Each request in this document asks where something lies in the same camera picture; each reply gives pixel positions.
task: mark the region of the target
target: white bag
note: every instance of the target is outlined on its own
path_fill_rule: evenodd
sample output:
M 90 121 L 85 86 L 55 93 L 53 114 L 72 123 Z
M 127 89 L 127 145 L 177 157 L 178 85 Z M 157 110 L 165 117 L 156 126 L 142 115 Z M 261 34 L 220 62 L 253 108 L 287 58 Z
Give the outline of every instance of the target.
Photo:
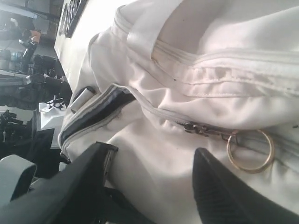
M 96 94 L 68 110 L 62 151 L 74 160 L 95 141 L 117 146 L 110 182 L 157 224 L 200 223 L 192 190 L 199 147 L 299 214 L 298 21 L 299 0 L 120 7 L 90 42 L 73 98 L 86 86 Z M 220 133 L 227 139 L 236 130 L 252 132 L 240 134 L 231 163 Z M 269 145 L 274 161 L 271 153 L 256 174 L 240 170 L 263 164 Z

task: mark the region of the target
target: seam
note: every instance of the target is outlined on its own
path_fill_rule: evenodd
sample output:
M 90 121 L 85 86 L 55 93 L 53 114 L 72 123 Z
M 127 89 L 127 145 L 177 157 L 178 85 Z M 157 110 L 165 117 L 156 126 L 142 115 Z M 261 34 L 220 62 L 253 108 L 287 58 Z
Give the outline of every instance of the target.
M 159 82 L 162 86 L 166 87 L 163 83 L 161 83 L 157 78 L 156 76 L 153 76 L 148 70 L 146 70 L 143 66 L 141 66 L 138 62 L 136 62 L 135 60 L 133 60 L 129 54 L 126 54 L 126 52 L 124 51 L 121 51 L 117 48 L 111 48 L 111 46 L 105 46 L 105 45 L 102 45 L 102 44 L 99 44 L 97 43 L 98 46 L 100 47 L 103 47 L 103 48 L 106 48 L 107 50 L 110 50 L 110 51 L 116 51 L 116 52 L 120 52 L 121 54 L 123 54 L 124 56 L 126 56 L 132 63 L 138 65 L 139 67 L 141 67 L 144 71 L 146 71 L 151 77 L 153 77 L 157 82 Z M 166 76 L 170 77 L 171 79 L 176 79 L 176 78 L 173 78 L 170 74 L 168 74 L 167 72 L 165 72 L 158 64 L 156 61 L 152 61 L 155 63 L 156 67 L 158 69 L 160 69 Z M 299 91 L 292 91 L 292 90 L 289 90 L 288 88 L 284 88 L 284 87 L 277 87 L 276 85 L 274 84 L 263 84 L 263 83 L 259 83 L 259 82 L 256 82 L 256 81 L 252 81 L 250 79 L 241 79 L 241 78 L 235 78 L 235 79 L 231 79 L 230 81 L 235 81 L 235 82 L 239 82 L 239 83 L 249 83 L 249 84 L 256 84 L 256 85 L 259 85 L 261 87 L 266 87 L 266 88 L 270 88 L 270 89 L 273 89 L 273 88 L 276 88 L 277 91 L 284 91 L 284 92 L 287 92 L 287 93 L 290 93 L 290 94 L 295 94 L 295 95 L 299 95 Z M 183 83 L 181 82 L 182 84 L 185 84 L 185 85 L 189 85 L 189 86 L 197 86 L 199 84 L 191 84 L 191 83 Z M 276 95 L 265 95 L 265 94 L 259 94 L 259 95 L 254 95 L 254 96 L 251 96 L 251 95 L 241 95 L 241 94 L 234 94 L 234 93 L 220 93 L 220 94 L 210 94 L 210 93 L 200 93 L 200 94 L 197 94 L 197 95 L 186 95 L 182 92 L 180 92 L 181 94 L 183 94 L 184 96 L 187 96 L 187 97 L 200 97 L 200 96 L 203 96 L 203 97 L 209 97 L 209 98 L 216 98 L 216 97 L 221 97 L 221 96 L 230 96 L 230 97 L 261 97 L 261 96 L 268 96 L 268 97 L 275 97 Z

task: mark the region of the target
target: zipper pull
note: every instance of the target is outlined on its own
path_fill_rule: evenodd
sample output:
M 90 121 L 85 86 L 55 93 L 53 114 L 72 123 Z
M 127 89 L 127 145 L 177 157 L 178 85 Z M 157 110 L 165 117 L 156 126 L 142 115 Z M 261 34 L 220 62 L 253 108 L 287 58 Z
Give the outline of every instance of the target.
M 205 137 L 210 135 L 219 135 L 224 141 L 227 141 L 230 136 L 236 136 L 237 130 L 215 127 L 211 125 L 187 123 L 184 125 L 184 130 L 187 133 L 199 134 Z
M 208 134 L 204 133 L 204 130 L 202 129 L 202 127 L 200 125 L 194 124 L 194 123 L 187 123 L 184 124 L 184 130 L 187 133 L 190 134 L 199 134 L 205 137 L 209 137 Z

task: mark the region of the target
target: bag handle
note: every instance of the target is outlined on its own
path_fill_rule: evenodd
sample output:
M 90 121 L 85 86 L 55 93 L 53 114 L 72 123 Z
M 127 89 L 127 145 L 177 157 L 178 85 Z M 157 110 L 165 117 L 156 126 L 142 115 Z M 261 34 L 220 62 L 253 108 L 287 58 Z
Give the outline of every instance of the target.
M 183 1 L 156 0 L 133 25 L 127 37 L 127 45 L 138 54 L 151 59 L 164 24 Z

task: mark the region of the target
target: key ring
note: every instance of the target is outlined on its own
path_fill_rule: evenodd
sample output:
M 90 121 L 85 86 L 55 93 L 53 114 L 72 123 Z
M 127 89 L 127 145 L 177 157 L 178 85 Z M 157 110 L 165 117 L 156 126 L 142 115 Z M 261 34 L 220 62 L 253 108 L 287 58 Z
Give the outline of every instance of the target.
M 249 174 L 258 174 L 261 173 L 263 171 L 265 171 L 273 162 L 274 160 L 274 143 L 273 143 L 273 139 L 267 135 L 265 132 L 261 131 L 261 130 L 257 130 L 257 132 L 262 133 L 264 135 L 264 137 L 267 139 L 269 146 L 270 146 L 270 153 L 266 159 L 266 161 L 263 163 L 263 165 L 257 167 L 257 168 L 245 168 L 242 167 L 241 165 L 238 164 L 238 162 L 233 158 L 232 152 L 231 152 L 231 140 L 233 137 L 236 137 L 237 133 L 234 133 L 233 135 L 230 135 L 230 137 L 228 138 L 228 142 L 226 145 L 226 150 L 228 153 L 228 158 L 230 160 L 230 162 L 234 165 L 234 167 L 236 167 L 239 170 L 242 170 L 246 173 Z

